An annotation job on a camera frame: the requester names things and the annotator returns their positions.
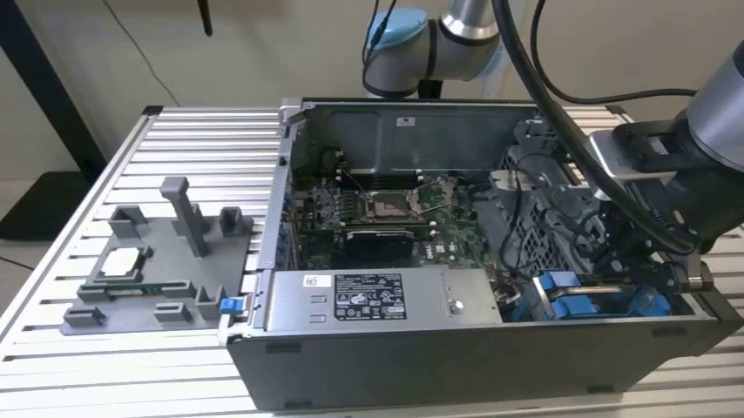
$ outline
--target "wire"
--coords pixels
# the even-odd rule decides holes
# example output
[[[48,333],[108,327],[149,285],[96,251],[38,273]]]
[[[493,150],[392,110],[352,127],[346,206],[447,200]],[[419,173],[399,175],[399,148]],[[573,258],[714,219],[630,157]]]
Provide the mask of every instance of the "wire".
[[[30,267],[28,264],[22,264],[20,261],[6,259],[6,258],[2,257],[1,255],[0,255],[0,261],[4,261],[5,263],[13,264],[14,266],[22,267],[22,268],[25,268],[26,270],[32,270],[32,271],[33,271],[33,268],[34,268],[34,267]]]
[[[124,24],[121,23],[119,16],[116,15],[116,12],[113,11],[113,7],[108,4],[108,0],[101,0],[103,5],[105,6],[105,9],[108,9],[108,11],[112,14],[113,20],[116,21],[116,24],[119,25],[119,27],[121,28],[121,30],[124,31],[124,34],[127,35],[127,37],[129,38],[131,43],[135,45],[135,48],[137,49],[137,52],[141,56],[141,59],[144,60],[144,64],[147,64],[148,68],[149,68],[149,73],[152,74],[152,77],[155,78],[155,80],[157,81],[157,83],[160,84],[160,86],[163,87],[163,89],[167,92],[167,95],[171,97],[171,99],[173,100],[173,103],[176,106],[180,106],[181,104],[177,102],[177,100],[175,99],[173,93],[171,92],[171,89],[167,88],[165,83],[163,83],[163,80],[160,79],[160,77],[157,76],[156,72],[155,72],[155,68],[152,67],[152,63],[149,63],[148,60],[148,56],[145,55],[144,51],[141,50],[141,48],[139,47],[137,41],[135,41],[133,36],[131,35],[129,31],[127,30],[127,28],[124,27]]]
[[[690,248],[696,247],[696,243],[688,238],[681,237],[669,231],[645,211],[642,206],[632,199],[625,190],[609,178],[602,167],[598,165],[587,150],[583,148],[583,135],[570,120],[567,113],[558,104],[551,100],[550,93],[545,89],[545,85],[534,71],[534,67],[526,56],[525,47],[519,34],[515,29],[514,18],[509,8],[507,0],[491,0],[497,25],[501,33],[501,40],[506,47],[506,52],[511,63],[525,83],[526,90],[533,97],[533,101],[545,116],[545,120],[555,132],[559,144],[569,152],[577,167],[594,181],[595,186],[606,197],[614,202],[620,209],[625,212],[625,216],[636,223],[657,242],[673,251],[685,253]]]
[[[372,23],[374,23],[374,17],[376,16],[376,10],[380,7],[380,0],[374,0],[374,10],[371,11],[371,19],[370,19],[370,24],[367,24],[367,33],[363,36],[363,47],[362,47],[362,65],[367,65],[367,59],[363,56],[363,50],[367,47],[367,43],[370,42],[370,32],[372,31]]]
[[[370,57],[372,56],[374,48],[376,47],[376,44],[380,42],[382,34],[384,33],[384,30],[387,29],[387,22],[390,20],[390,15],[392,14],[392,9],[395,9],[395,3],[398,3],[398,0],[391,1],[390,8],[387,9],[387,14],[384,15],[384,18],[380,20],[380,25],[374,30],[374,35],[371,35],[370,48],[367,49],[367,58],[363,60],[362,82],[366,79],[367,69],[370,68]],[[374,21],[374,16],[375,15],[376,15],[376,12],[375,12],[374,15],[371,15],[370,29],[372,28],[372,21]]]
[[[586,231],[586,229],[585,229],[586,228],[586,223],[589,222],[589,220],[591,220],[591,218],[594,218],[597,216],[598,213],[599,213],[599,211],[589,212],[587,215],[581,220],[581,222],[578,222],[578,229],[581,231],[583,231],[583,232]],[[582,258],[582,259],[585,258],[585,257],[578,257],[578,252],[577,252],[577,250],[578,250],[577,249],[578,235],[579,235],[578,233],[573,234],[573,238],[570,239],[570,245],[569,245],[570,246],[570,251],[573,252],[574,257],[577,258],[577,261],[578,261],[578,258]]]
[[[537,2],[537,6],[534,7],[533,25],[530,26],[530,53],[533,55],[534,69],[537,70],[537,74],[539,75],[545,86],[547,86],[547,90],[550,90],[553,94],[558,96],[558,98],[577,105],[604,105],[606,103],[624,102],[626,100],[636,100],[638,98],[657,98],[660,96],[693,96],[697,93],[697,91],[688,89],[658,89],[636,91],[633,93],[605,96],[601,98],[577,98],[566,94],[563,91],[559,90],[559,88],[547,78],[547,74],[545,73],[545,69],[542,68],[542,62],[537,51],[537,32],[539,29],[539,19],[542,16],[543,8],[545,0],[539,0]]]

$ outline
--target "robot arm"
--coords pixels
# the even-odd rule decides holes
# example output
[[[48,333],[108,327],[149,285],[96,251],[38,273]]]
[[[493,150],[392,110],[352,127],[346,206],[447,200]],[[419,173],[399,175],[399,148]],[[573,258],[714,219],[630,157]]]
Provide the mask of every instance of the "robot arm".
[[[621,274],[662,293],[710,289],[698,254],[744,221],[744,46],[674,121],[621,125],[586,141],[526,58],[507,0],[494,0],[493,7],[527,91],[602,200],[605,236],[586,254],[591,273]]]
[[[469,80],[494,59],[497,23],[489,0],[454,0],[438,19],[419,9],[376,14],[364,45],[363,87],[404,98],[419,80]]]

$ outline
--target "aluminum slotted surface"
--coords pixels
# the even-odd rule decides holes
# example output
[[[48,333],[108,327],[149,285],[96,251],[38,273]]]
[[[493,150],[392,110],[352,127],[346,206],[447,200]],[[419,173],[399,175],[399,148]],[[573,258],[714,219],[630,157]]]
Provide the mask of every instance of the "aluminum slotted surface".
[[[569,114],[586,133],[624,122],[602,107],[569,108]],[[112,233],[104,221],[115,206],[141,204],[145,216],[173,216],[156,192],[167,175],[188,175],[188,194],[204,214],[231,205],[255,217],[246,282],[255,280],[251,269],[280,141],[276,125],[272,109],[165,109],[139,121],[0,320],[0,416],[271,416],[255,411],[216,330],[65,337],[59,324]],[[721,237],[705,261],[716,286],[744,313],[744,230]],[[744,334],[734,334],[706,355],[669,361],[622,396],[332,416],[636,418],[742,416],[742,411]]]

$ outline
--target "blue tab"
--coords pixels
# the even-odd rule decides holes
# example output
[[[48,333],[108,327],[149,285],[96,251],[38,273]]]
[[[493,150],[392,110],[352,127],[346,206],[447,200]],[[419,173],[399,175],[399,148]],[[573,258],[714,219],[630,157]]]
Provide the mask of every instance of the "blue tab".
[[[380,26],[382,19],[387,15],[387,11],[380,11],[374,15],[371,20],[370,28],[370,39],[367,41],[366,47],[372,46],[372,37],[376,28]],[[390,18],[387,19],[387,27],[382,32],[382,38],[378,44],[374,46],[375,50],[383,50],[395,45],[400,45],[410,38],[421,33],[426,27],[426,11],[421,9],[412,9],[408,7],[400,7],[392,10],[390,13]]]
[[[243,298],[225,298],[219,303],[219,314],[238,315],[243,313]]]

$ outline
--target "blue latch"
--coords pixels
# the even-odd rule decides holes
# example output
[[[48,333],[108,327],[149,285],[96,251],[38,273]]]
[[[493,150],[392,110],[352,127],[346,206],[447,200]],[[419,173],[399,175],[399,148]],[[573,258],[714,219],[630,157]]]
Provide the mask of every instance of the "blue latch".
[[[243,298],[225,298],[219,303],[219,314],[239,315],[243,313]]]
[[[539,284],[545,291],[561,287],[579,287],[581,281],[573,272],[545,272],[539,276]],[[595,307],[586,295],[567,295],[551,302],[555,319],[573,318],[595,314]]]

